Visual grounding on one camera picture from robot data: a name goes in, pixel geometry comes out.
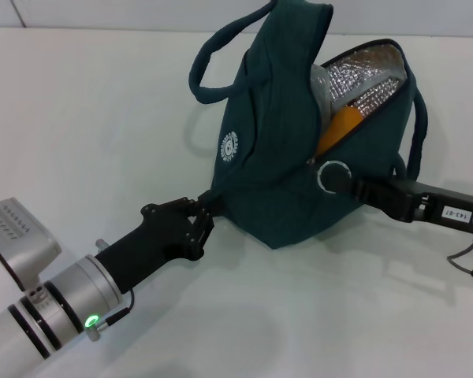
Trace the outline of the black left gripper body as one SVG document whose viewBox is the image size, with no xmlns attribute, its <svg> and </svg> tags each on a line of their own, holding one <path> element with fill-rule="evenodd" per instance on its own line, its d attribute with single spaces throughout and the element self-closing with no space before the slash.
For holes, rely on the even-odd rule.
<svg viewBox="0 0 473 378">
<path fill-rule="evenodd" d="M 169 261 L 201 258 L 187 256 L 186 234 L 196 216 L 181 212 L 181 198 L 148 204 L 141 214 L 138 228 L 96 255 L 121 292 L 130 291 Z"/>
</svg>

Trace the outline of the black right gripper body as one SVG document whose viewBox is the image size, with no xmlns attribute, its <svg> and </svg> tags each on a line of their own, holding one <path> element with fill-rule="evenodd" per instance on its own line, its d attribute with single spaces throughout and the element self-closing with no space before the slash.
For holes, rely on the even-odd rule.
<svg viewBox="0 0 473 378">
<path fill-rule="evenodd" d="M 356 200 L 395 221 L 422 221 L 473 233 L 472 195 L 412 180 L 366 178 L 356 182 Z"/>
</svg>

